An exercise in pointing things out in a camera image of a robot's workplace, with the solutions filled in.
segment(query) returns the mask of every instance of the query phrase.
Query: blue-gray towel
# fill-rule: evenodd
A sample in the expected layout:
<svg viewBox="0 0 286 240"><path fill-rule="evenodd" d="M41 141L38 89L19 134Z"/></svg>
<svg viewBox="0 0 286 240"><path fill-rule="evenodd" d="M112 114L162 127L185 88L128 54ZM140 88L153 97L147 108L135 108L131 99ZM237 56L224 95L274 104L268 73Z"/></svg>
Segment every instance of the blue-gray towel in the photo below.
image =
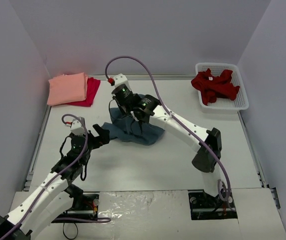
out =
<svg viewBox="0 0 286 240"><path fill-rule="evenodd" d="M111 121L112 123L105 122L102 126L103 129L109 130L109 138L120 139L123 142L134 142L142 145L154 144L164 133L164 129L151 125L149 123L142 124L142 132L137 121L133 122L133 118L123 116L121 111L117 108L111 108Z"/></svg>

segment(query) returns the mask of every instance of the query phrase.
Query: white table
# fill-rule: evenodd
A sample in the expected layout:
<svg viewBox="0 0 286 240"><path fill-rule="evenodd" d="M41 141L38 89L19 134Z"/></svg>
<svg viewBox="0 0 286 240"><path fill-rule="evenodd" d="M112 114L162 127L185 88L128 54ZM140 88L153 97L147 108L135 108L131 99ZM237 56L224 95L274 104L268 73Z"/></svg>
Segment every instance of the white table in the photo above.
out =
<svg viewBox="0 0 286 240"><path fill-rule="evenodd" d="M86 192L100 192L99 216L107 224L78 224L78 240L220 239L286 240L280 216L269 189L261 188L237 114L205 114L189 80L156 82L166 105L189 121L222 134L222 163L231 180L238 219L192 221L187 190L203 189L202 176L191 161L187 145L169 133L154 145L112 140L93 150L85 182L74 183ZM130 81L134 92L155 96L147 80ZM90 108L52 107L39 149L30 192L60 158L59 148L70 131L61 123L66 113L85 117L87 127L111 122L108 102L113 88L102 82ZM69 143L64 148L69 150ZM18 192L12 207L30 192ZM73 226L67 229L73 235ZM61 240L62 224L51 224L37 238Z"/></svg>
<svg viewBox="0 0 286 240"><path fill-rule="evenodd" d="M132 80L129 83L133 92L156 95L151 81ZM202 113L198 93L189 80L157 80L156 84L163 101L174 112L201 127L210 130L215 127L221 131L221 161L232 188L261 187L237 114ZM69 105L51 108L32 188L43 181L60 158L59 148L70 133L69 128L62 124L61 116L70 113L84 117L86 126L91 130L93 124L110 123L108 103L113 89L106 81L102 81L94 104L89 108ZM70 144L67 142L65 153L69 149ZM98 192L203 189L201 173L191 164L195 154L168 132L151 146L112 140L92 151L86 181L77 179L74 183L84 191Z"/></svg>
<svg viewBox="0 0 286 240"><path fill-rule="evenodd" d="M101 192L100 217L106 224L77 224L77 240L286 240L286 233L267 188L233 189L238 219L191 220L186 190ZM29 192L17 192L12 209ZM62 224L51 224L36 240L63 240ZM65 232L75 236L75 227Z"/></svg>

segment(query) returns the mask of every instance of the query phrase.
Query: white wall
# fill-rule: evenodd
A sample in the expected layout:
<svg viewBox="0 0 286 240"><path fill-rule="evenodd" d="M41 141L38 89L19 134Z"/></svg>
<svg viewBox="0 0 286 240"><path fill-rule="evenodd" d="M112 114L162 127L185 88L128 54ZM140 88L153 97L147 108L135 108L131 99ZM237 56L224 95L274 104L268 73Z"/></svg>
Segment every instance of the white wall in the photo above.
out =
<svg viewBox="0 0 286 240"><path fill-rule="evenodd" d="M51 75L102 74L119 55L153 73L237 64L270 0L10 0ZM143 73L120 60L112 73Z"/></svg>
<svg viewBox="0 0 286 240"><path fill-rule="evenodd" d="M242 117L286 229L286 1L271 1L238 66L250 106Z"/></svg>
<svg viewBox="0 0 286 240"><path fill-rule="evenodd" d="M0 214L21 190L38 138L49 78L8 1L0 0Z"/></svg>

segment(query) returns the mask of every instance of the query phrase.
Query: red garment in basket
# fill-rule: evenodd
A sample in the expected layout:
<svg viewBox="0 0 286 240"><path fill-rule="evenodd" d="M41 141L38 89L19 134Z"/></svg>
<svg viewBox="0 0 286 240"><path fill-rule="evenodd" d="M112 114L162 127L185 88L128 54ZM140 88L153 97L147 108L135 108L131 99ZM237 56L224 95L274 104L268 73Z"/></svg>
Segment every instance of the red garment in basket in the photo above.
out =
<svg viewBox="0 0 286 240"><path fill-rule="evenodd" d="M217 98L234 101L240 90L240 86L233 86L232 70L224 70L220 76L213 76L211 70L200 71L191 81L192 86L201 92L204 105L215 103Z"/></svg>
<svg viewBox="0 0 286 240"><path fill-rule="evenodd" d="M81 106L81 107L90 107L93 104L95 95L98 92L101 81L93 77L87 79L87 90L86 90L86 99L83 101L74 101L66 103L68 105Z"/></svg>

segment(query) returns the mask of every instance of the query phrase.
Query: pink towel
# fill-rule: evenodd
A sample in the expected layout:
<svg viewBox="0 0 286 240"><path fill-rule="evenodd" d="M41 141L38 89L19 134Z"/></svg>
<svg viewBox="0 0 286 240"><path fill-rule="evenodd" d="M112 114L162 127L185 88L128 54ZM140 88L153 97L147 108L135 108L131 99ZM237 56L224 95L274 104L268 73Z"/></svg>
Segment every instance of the pink towel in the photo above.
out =
<svg viewBox="0 0 286 240"><path fill-rule="evenodd" d="M87 97L88 76L84 72L61 75L50 79L47 104L55 106L70 102L83 101Z"/></svg>

